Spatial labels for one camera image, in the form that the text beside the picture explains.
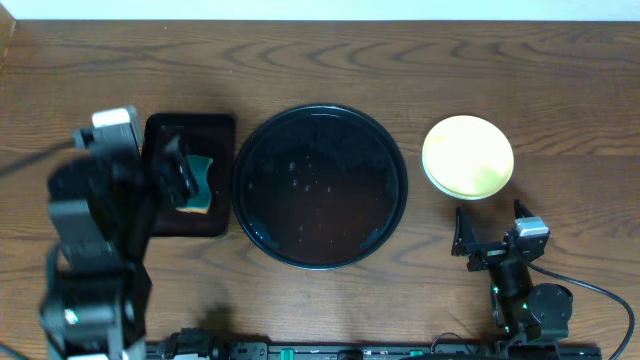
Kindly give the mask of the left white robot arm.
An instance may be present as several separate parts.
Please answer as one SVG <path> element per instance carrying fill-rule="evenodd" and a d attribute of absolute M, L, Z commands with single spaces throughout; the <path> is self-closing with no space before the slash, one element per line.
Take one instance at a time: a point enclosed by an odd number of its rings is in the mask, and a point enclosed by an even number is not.
<path fill-rule="evenodd" d="M 173 137 L 150 158 L 106 145 L 56 169 L 48 186 L 59 235 L 40 305 L 50 357 L 145 358 L 152 282 L 144 256 L 161 211 L 197 190 L 186 144 Z"/>

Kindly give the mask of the green yellow sponge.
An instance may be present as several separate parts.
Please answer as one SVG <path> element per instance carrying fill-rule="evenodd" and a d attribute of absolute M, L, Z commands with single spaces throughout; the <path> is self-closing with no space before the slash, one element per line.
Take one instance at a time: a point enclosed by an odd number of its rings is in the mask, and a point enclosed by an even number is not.
<path fill-rule="evenodd" d="M 188 155 L 187 160 L 198 190 L 187 200 L 185 206 L 177 207 L 176 210 L 182 213 L 206 214 L 212 202 L 207 176 L 213 160 L 199 155 Z"/>

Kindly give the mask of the yellow plate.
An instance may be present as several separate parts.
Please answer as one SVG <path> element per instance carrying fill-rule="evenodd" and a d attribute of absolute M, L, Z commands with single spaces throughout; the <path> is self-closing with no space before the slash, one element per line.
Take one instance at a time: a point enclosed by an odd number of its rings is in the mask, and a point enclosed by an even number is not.
<path fill-rule="evenodd" d="M 514 171 L 514 153 L 506 135 L 491 122 L 472 115 L 454 115 L 436 123 L 426 135 L 421 152 L 424 172 L 438 179 L 458 181 L 472 173 Z"/>

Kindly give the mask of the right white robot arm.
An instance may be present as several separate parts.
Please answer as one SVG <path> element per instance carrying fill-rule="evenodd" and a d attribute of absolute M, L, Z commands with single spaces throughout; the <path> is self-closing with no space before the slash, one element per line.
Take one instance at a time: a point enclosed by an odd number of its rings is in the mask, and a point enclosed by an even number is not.
<path fill-rule="evenodd" d="M 544 254 L 551 232 L 519 200 L 514 213 L 513 226 L 501 241 L 481 242 L 458 207 L 451 254 L 467 258 L 468 271 L 489 273 L 495 321 L 511 342 L 555 344 L 569 335 L 573 294 L 558 284 L 532 282 L 533 261 Z"/>

